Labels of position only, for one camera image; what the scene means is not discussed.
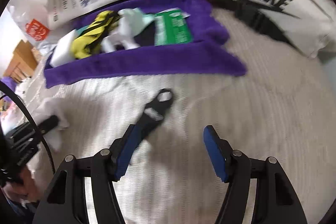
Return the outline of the person's left hand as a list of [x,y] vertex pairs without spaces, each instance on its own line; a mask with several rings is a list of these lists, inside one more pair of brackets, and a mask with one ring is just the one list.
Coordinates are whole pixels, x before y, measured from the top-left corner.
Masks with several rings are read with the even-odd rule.
[[2,188],[6,197],[15,202],[27,201],[37,202],[41,199],[41,193],[30,170],[25,166],[19,174],[22,183],[7,182]]

